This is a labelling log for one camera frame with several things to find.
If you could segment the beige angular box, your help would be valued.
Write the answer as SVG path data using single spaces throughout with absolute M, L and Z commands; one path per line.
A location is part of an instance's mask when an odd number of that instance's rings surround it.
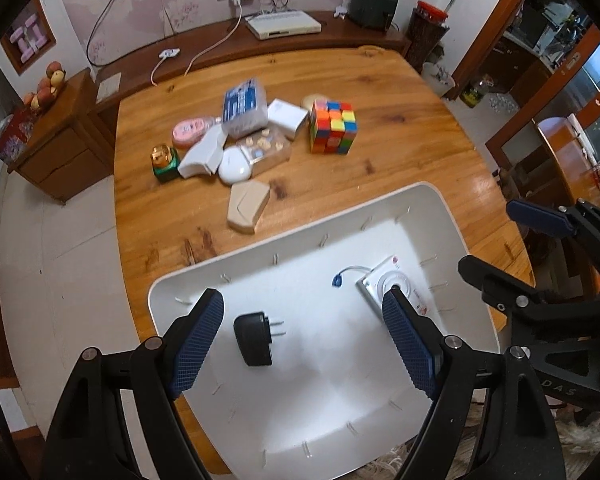
M 256 232 L 256 226 L 270 195 L 271 188 L 266 183 L 257 180 L 235 183 L 230 189 L 228 225 L 242 234 Z

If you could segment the green bottle gold cap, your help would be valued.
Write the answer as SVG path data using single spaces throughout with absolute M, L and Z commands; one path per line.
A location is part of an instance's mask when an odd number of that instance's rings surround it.
M 180 177 L 178 165 L 180 158 L 173 146 L 168 144 L 156 145 L 151 151 L 151 169 L 160 183 L 170 182 Z

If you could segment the pink round tape case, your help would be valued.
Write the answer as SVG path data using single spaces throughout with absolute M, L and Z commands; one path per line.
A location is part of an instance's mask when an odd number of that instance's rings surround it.
M 207 131 L 221 122 L 221 118 L 202 116 L 182 120 L 172 129 L 172 145 L 177 150 L 187 151 L 197 144 Z

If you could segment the blue label plastic box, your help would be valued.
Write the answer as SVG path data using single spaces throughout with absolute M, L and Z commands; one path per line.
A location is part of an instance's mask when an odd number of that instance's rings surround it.
M 222 128 L 234 140 L 268 124 L 268 100 L 257 78 L 248 79 L 224 93 Z

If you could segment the white square charger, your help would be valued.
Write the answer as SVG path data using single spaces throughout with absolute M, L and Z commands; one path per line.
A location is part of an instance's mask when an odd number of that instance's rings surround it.
M 305 108 L 280 99 L 274 99 L 268 104 L 268 123 L 279 128 L 289 141 L 298 136 L 308 115 L 309 112 Z

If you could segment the multicolour puzzle cube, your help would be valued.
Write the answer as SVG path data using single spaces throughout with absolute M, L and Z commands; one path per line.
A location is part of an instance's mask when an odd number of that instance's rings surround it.
M 358 121 L 352 105 L 340 101 L 314 101 L 309 133 L 313 154 L 347 155 L 358 135 Z

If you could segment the round beige compact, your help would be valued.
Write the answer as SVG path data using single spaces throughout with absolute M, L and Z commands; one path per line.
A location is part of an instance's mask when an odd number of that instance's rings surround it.
M 311 93 L 301 99 L 301 107 L 308 112 L 312 110 L 315 101 L 327 101 L 328 97 L 321 93 Z

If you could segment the black power adapter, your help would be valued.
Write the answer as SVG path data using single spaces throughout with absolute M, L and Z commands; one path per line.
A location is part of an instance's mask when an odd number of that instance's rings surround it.
M 251 312 L 234 319 L 234 334 L 242 359 L 247 366 L 271 366 L 273 364 L 270 345 L 274 336 L 270 319 L 264 312 Z

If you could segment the wooden chair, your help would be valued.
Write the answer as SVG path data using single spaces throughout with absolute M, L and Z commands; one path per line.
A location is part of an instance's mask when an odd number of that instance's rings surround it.
M 600 206 L 592 162 L 567 119 L 530 122 L 506 141 L 494 136 L 486 148 L 515 196 L 547 207 L 571 206 L 580 198 Z

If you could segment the white plastic tray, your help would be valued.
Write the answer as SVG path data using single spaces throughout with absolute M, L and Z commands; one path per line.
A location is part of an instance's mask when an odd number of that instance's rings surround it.
M 358 291 L 358 272 L 396 255 L 441 333 L 495 352 L 488 307 L 464 283 L 467 254 L 449 207 L 417 183 L 300 229 L 158 278 L 148 308 L 158 333 L 207 288 L 221 327 L 185 399 L 239 479 L 335 479 L 417 434 L 428 411 L 386 326 Z M 264 312 L 271 366 L 247 366 L 234 319 Z

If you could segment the white oval mouse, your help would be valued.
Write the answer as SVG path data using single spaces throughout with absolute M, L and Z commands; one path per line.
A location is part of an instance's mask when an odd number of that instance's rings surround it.
M 251 164 L 241 148 L 230 146 L 223 152 L 218 176 L 223 184 L 232 186 L 251 178 Z

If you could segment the wooden side cabinet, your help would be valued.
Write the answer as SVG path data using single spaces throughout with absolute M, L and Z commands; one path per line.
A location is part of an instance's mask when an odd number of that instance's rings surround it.
M 53 200 L 65 203 L 114 172 L 114 136 L 90 116 L 97 89 L 81 70 L 33 125 L 32 136 L 8 166 Z

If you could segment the yellow rim basket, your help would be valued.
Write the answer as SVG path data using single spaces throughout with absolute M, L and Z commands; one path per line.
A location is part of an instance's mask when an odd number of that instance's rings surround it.
M 386 50 L 382 47 L 377 47 L 377 46 L 361 46 L 358 47 L 358 52 L 360 52 L 362 55 L 366 55 L 366 56 L 375 56 L 375 55 L 383 55 Z

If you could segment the red gift box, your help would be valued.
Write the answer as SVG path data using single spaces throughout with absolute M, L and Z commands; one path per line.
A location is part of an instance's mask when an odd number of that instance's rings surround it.
M 22 154 L 33 132 L 35 117 L 28 108 L 15 110 L 0 123 L 0 159 L 11 165 Z

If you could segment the white set-top box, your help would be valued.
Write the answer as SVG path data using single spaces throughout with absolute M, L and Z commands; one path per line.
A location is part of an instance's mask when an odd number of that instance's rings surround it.
M 259 14 L 246 19 L 247 27 L 259 40 L 319 34 L 322 24 L 303 11 Z

